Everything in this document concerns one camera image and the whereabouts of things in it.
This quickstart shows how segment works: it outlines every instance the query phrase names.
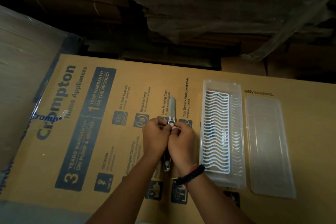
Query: black bracelet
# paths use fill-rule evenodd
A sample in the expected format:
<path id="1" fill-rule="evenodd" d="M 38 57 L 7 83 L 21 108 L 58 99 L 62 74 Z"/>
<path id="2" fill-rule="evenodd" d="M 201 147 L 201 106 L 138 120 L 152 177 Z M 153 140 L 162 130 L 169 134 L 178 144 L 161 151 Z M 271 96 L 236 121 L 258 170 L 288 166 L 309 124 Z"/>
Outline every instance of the black bracelet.
<path id="1" fill-rule="evenodd" d="M 201 173 L 203 173 L 204 170 L 205 170 L 205 167 L 203 165 L 199 165 L 198 168 L 196 168 L 194 171 L 187 174 L 186 176 L 174 179 L 173 183 L 176 184 L 176 185 L 186 184 L 186 183 L 190 182 L 192 179 L 196 178 Z"/>

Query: box cutter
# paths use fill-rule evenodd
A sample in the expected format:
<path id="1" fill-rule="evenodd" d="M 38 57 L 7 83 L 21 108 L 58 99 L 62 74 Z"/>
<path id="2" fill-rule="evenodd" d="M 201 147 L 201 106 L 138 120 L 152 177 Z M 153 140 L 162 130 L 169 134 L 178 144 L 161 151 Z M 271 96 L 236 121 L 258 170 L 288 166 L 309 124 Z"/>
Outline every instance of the box cutter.
<path id="1" fill-rule="evenodd" d="M 175 124 L 175 98 L 174 97 L 170 97 L 169 99 L 168 123 Z M 171 162 L 171 157 L 170 157 L 170 154 L 167 148 L 163 156 L 163 171 L 168 172 L 170 170 L 170 162 Z"/>

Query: transparent plastic tray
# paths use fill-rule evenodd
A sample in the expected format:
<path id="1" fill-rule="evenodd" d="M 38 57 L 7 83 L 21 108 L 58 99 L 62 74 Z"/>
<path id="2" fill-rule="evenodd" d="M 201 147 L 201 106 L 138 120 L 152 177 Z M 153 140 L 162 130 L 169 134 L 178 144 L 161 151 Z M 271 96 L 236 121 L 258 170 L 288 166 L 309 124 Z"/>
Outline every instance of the transparent plastic tray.
<path id="1" fill-rule="evenodd" d="M 296 198 L 280 101 L 246 97 L 245 105 L 252 191 Z"/>
<path id="2" fill-rule="evenodd" d="M 245 187 L 240 85 L 204 80 L 199 163 L 219 186 Z"/>

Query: person's left hand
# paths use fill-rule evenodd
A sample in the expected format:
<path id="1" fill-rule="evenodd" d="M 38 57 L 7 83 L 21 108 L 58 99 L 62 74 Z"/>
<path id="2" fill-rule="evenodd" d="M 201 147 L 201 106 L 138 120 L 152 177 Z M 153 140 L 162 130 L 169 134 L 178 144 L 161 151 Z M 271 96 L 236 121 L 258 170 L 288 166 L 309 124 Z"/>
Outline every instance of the person's left hand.
<path id="1" fill-rule="evenodd" d="M 171 128 L 172 126 L 167 124 L 166 120 L 159 118 L 149 120 L 142 127 L 143 155 L 159 161 L 168 146 Z"/>

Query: plastic drainer insert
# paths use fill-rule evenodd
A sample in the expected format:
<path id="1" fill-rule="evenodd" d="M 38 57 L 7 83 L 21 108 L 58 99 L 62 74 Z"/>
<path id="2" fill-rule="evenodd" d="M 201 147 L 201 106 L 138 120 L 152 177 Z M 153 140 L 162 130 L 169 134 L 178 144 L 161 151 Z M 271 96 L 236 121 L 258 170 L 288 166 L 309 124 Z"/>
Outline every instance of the plastic drainer insert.
<path id="1" fill-rule="evenodd" d="M 230 173 L 229 94 L 205 92 L 203 165 L 208 172 Z"/>

